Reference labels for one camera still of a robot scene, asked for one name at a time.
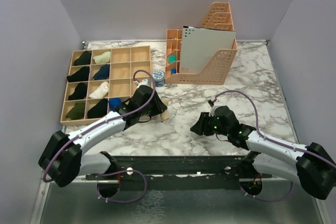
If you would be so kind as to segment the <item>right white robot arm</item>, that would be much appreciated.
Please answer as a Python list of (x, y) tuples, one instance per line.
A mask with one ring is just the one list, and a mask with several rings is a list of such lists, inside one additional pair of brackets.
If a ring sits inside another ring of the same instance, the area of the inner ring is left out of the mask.
[(235, 147), (249, 152), (241, 171), (246, 177), (269, 174), (299, 184), (314, 198), (325, 200), (335, 186), (335, 162), (317, 143), (289, 143), (263, 135), (240, 123), (227, 106), (202, 112), (190, 128), (197, 135), (224, 135)]

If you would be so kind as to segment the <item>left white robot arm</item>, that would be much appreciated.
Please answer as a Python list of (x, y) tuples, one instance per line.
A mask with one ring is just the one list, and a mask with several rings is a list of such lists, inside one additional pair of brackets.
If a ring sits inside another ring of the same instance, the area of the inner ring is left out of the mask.
[(141, 117), (157, 116), (166, 110), (157, 92), (141, 85), (132, 98), (114, 105), (101, 119), (69, 134), (55, 132), (38, 161), (44, 170), (43, 181), (65, 187), (83, 174), (99, 173), (104, 179), (112, 178), (116, 166), (104, 154), (98, 154), (98, 162), (86, 165), (83, 162), (85, 153), (106, 138), (139, 123)]

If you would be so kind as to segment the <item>beige underwear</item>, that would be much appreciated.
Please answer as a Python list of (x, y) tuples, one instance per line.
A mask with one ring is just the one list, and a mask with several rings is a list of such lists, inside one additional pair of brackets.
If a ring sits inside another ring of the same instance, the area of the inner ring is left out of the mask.
[[(162, 99), (163, 104), (168, 107), (169, 101), (167, 99)], [(163, 113), (160, 114), (161, 122), (164, 122), (170, 118), (170, 114), (168, 109), (166, 109)]]

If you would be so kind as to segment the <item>blue boxer underwear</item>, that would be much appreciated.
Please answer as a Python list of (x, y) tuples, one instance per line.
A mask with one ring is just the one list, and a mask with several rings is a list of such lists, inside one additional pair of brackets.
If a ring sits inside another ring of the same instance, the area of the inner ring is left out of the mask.
[(120, 98), (110, 98), (108, 100), (109, 108), (110, 110), (114, 110), (115, 107), (122, 104), (122, 101)]

